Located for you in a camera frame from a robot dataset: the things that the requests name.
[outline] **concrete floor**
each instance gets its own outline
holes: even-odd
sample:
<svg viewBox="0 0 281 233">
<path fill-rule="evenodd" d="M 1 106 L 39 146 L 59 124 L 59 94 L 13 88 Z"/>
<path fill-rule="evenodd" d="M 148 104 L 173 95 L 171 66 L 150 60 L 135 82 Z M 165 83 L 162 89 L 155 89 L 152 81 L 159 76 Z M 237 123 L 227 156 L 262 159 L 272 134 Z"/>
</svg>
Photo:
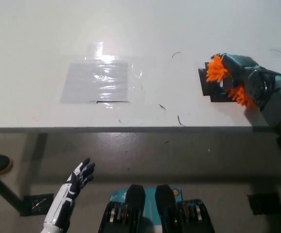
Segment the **concrete floor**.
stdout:
<svg viewBox="0 0 281 233">
<path fill-rule="evenodd" d="M 216 233 L 281 233 L 281 216 L 254 216 L 247 195 L 279 190 L 281 152 L 271 133 L 0 134 L 13 158 L 1 179 L 18 195 L 56 193 L 84 158 L 95 179 L 80 193 L 69 232 L 98 232 L 109 195 L 131 183 L 180 186 L 200 198 Z M 19 217 L 0 197 L 0 233 L 38 233 L 45 216 Z"/>
</svg>

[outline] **white robotic hand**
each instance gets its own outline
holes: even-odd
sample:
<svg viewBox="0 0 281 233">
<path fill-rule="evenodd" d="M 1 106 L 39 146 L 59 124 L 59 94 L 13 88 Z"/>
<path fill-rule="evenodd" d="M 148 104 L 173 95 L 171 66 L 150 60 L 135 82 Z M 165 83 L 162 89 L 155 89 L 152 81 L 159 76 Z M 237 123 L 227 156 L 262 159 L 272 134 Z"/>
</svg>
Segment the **white robotic hand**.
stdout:
<svg viewBox="0 0 281 233">
<path fill-rule="evenodd" d="M 75 205 L 75 199 L 81 189 L 93 180 L 95 163 L 89 164 L 90 159 L 85 159 L 59 189 L 50 210 L 44 220 L 41 233 L 65 233 L 70 225 L 70 217 Z"/>
</svg>

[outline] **orange tassel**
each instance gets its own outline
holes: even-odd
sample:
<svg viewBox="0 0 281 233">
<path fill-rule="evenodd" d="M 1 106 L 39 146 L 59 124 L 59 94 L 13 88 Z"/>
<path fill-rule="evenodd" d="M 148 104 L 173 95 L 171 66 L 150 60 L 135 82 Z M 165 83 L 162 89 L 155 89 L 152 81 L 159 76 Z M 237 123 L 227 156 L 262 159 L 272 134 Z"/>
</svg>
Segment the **orange tassel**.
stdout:
<svg viewBox="0 0 281 233">
<path fill-rule="evenodd" d="M 222 64 L 222 58 L 218 55 L 214 55 L 214 59 L 208 64 L 207 70 L 207 81 L 217 83 L 221 82 L 224 78 L 228 77 L 230 74 L 227 69 L 224 68 Z M 235 100 L 242 106 L 251 107 L 253 106 L 252 99 L 245 93 L 244 86 L 240 85 L 238 87 L 227 89 L 225 92 L 228 93 L 229 98 Z"/>
</svg>

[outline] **clear plastic tape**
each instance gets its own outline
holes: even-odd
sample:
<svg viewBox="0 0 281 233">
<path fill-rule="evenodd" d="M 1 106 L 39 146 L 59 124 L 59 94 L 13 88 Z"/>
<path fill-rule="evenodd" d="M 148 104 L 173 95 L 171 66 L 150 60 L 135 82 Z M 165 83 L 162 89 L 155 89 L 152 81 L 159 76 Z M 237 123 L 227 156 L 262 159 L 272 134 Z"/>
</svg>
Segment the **clear plastic tape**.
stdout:
<svg viewBox="0 0 281 233">
<path fill-rule="evenodd" d="M 142 80 L 148 59 L 102 54 L 102 42 L 89 56 L 71 56 L 60 103 L 144 102 Z"/>
</svg>

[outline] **robotic arm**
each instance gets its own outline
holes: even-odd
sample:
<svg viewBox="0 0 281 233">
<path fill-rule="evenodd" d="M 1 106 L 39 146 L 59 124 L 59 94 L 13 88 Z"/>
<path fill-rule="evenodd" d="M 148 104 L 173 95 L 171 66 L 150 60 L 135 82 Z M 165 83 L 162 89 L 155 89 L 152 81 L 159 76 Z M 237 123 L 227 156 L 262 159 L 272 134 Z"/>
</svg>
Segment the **robotic arm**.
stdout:
<svg viewBox="0 0 281 233">
<path fill-rule="evenodd" d="M 67 232 L 75 200 L 81 189 L 93 180 L 95 164 L 89 162 L 90 159 L 87 158 L 80 163 L 61 186 L 44 220 L 41 233 Z"/>
<path fill-rule="evenodd" d="M 223 66 L 231 77 L 222 87 L 229 89 L 238 85 L 245 86 L 245 92 L 259 107 L 269 126 L 279 135 L 281 148 L 281 74 L 268 70 L 250 57 L 220 54 Z"/>
</svg>

